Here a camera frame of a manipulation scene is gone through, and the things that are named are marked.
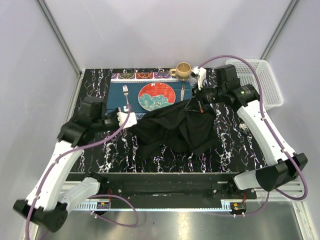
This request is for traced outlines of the black button shirt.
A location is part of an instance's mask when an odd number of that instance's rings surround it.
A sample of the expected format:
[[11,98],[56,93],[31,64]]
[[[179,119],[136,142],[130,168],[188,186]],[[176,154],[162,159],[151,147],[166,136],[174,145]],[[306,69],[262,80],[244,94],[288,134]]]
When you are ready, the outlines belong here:
[[138,152],[143,160],[158,157],[161,145],[175,153],[192,152],[200,156],[220,141],[214,127],[215,111],[185,111],[189,100],[153,110],[145,114],[128,131],[137,138]]

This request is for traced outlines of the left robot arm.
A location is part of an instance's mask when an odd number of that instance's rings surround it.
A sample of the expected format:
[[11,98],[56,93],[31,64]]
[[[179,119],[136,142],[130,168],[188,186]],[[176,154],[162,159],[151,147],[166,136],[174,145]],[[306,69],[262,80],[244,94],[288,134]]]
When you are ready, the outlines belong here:
[[25,217],[25,230],[30,223],[55,233],[68,214],[86,199],[103,198],[108,193],[108,179],[98,173],[87,173],[81,182],[65,193],[62,187],[76,160],[86,149],[110,141],[121,130],[137,123],[131,107],[107,112],[104,100],[85,97],[61,128],[53,154],[39,181],[25,199],[18,199],[13,209]]

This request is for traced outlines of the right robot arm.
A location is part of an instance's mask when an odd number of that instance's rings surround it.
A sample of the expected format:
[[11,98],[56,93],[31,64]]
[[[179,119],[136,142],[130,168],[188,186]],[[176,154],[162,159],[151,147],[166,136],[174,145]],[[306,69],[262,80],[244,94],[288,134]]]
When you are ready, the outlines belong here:
[[304,153],[297,154],[281,136],[257,90],[251,84],[241,85],[234,65],[217,67],[214,73],[214,88],[204,86],[207,71],[203,67],[194,67],[189,74],[197,111],[204,113],[209,104],[215,103],[231,106],[251,131],[266,162],[263,168],[236,175],[227,185],[228,195],[236,199],[253,188],[270,192],[295,180],[308,159]]

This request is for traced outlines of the silver knife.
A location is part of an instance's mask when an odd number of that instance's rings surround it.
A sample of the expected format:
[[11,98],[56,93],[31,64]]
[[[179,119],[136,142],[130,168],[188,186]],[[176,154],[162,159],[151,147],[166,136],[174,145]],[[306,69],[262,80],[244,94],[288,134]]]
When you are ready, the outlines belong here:
[[180,90],[180,101],[181,102],[184,100],[184,96],[185,96],[185,85],[182,84],[181,90]]

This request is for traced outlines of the clear drinking glass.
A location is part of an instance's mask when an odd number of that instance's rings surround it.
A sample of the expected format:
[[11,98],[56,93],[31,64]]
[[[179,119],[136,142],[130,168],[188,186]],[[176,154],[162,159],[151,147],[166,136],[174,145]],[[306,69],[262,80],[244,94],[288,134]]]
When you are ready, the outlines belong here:
[[192,71],[189,74],[189,84],[191,87],[194,87],[198,84],[198,75]]

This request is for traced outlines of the blue patterned placemat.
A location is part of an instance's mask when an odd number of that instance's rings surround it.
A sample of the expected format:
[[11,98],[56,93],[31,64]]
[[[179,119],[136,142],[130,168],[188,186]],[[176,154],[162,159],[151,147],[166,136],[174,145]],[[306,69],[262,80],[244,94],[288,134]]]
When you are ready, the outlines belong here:
[[169,74],[167,68],[114,69],[106,100],[107,110],[129,103],[137,119],[146,113],[188,100],[192,96],[188,82]]

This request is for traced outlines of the silver fork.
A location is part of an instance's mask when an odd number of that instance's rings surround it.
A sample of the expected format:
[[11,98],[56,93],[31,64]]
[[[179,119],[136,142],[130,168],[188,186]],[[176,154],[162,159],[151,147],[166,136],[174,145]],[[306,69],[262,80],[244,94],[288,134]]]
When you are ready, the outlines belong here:
[[128,87],[127,85],[123,85],[122,86],[122,90],[123,90],[123,94],[125,96],[125,99],[126,99],[126,104],[123,106],[123,110],[125,113],[127,113],[129,111],[129,108],[130,108],[130,104],[129,104],[129,90],[128,90]]

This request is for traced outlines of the tan ceramic mug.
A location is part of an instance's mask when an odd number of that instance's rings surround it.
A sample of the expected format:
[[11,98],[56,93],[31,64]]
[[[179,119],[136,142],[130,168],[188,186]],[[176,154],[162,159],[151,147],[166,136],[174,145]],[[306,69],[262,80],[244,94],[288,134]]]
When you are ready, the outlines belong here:
[[180,81],[187,81],[191,72],[191,65],[187,62],[179,63],[176,68],[172,68],[168,71],[171,77],[175,77]]

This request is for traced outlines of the red floral plate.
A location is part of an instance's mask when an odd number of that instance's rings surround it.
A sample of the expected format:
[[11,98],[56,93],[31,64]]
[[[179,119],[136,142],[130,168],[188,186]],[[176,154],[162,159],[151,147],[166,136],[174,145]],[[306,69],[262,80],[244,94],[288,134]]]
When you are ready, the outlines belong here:
[[148,112],[173,105],[175,101],[174,89],[162,82],[149,83],[138,93],[139,105]]

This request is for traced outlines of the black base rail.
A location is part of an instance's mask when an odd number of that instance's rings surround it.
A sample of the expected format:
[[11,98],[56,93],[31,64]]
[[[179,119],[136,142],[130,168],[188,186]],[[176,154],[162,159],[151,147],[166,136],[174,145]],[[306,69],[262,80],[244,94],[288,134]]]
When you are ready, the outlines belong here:
[[100,173],[110,193],[140,211],[229,210],[227,201],[255,200],[253,188],[229,192],[233,173]]

